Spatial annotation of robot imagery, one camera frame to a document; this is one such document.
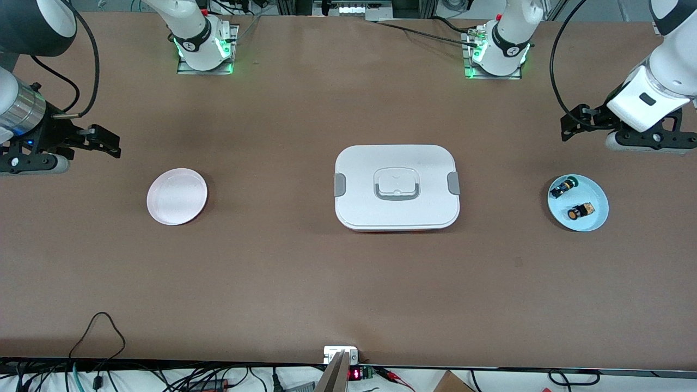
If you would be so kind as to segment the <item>white lunch box grey latches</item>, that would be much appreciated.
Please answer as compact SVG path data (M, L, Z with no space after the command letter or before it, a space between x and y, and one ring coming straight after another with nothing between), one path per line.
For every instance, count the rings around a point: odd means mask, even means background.
M334 212L355 231L443 229L460 215L455 159L438 145L354 145L334 164Z

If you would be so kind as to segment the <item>blue black small part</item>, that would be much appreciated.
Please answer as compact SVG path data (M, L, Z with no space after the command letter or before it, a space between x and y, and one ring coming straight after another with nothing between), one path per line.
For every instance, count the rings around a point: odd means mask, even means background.
M577 186L578 179L574 176L567 176L561 183L559 183L554 188L551 188L549 193L551 198L558 199L564 193L567 193L568 191L570 191L570 189L573 189Z

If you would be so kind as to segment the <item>light blue round plate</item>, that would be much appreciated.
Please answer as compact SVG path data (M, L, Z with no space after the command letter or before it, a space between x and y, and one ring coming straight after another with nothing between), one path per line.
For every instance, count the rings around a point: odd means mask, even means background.
M558 199L551 198L550 189L561 183L567 176L576 177L578 186L570 189ZM595 213L576 221L570 220L567 211L582 203L591 203L595 208ZM610 212L608 198L602 187L592 179L580 174L568 174L555 179L547 192L547 207L557 223L577 232L590 232L599 229L607 221Z

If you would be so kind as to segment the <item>pink round plate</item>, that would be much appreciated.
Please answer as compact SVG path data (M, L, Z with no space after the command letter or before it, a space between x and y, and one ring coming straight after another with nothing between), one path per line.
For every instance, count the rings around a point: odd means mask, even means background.
M150 216L162 225L184 225L199 216L208 194L207 183L199 172L175 168L152 182L146 207Z

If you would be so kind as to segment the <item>brown cardboard piece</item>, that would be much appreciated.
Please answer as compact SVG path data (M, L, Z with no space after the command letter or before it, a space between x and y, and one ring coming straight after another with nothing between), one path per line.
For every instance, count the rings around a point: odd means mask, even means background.
M446 370L438 381L433 392L477 392L460 377L450 370Z

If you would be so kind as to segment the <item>red clip leads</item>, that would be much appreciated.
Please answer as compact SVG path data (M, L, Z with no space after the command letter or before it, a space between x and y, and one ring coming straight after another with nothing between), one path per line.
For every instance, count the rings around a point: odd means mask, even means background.
M378 366L374 366L373 370L379 377L385 379L386 381L391 382L393 384L403 385L403 387L406 387L411 392L416 392L416 390L413 389L413 387L411 387L410 384L403 381L403 379L401 379L401 377L399 377L396 373L391 372L390 370L387 370L386 368L378 367Z

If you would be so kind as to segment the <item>grey flat bar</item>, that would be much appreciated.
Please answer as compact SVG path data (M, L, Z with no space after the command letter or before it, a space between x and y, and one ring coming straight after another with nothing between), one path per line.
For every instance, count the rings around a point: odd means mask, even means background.
M351 350L339 350L330 354L329 363L313 392L346 392L352 359Z

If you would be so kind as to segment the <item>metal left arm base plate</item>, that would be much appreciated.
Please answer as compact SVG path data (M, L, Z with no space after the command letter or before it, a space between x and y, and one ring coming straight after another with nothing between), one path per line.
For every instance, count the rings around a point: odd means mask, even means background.
M486 42L484 27L484 25L480 25L477 29L468 29L466 33L461 33L465 77L469 79L521 79L521 70L526 60L525 55L529 50L529 46L525 48L520 59L516 61L515 71L507 75L490 73L477 62L485 55L486 50L491 47Z

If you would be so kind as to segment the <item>white metal bracket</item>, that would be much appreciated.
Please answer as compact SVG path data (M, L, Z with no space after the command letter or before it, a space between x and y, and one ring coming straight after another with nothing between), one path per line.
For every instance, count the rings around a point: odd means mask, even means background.
M329 345L323 348L323 364L328 365L333 360L334 355L339 352L347 352L350 359L350 365L359 364L359 350L354 346Z

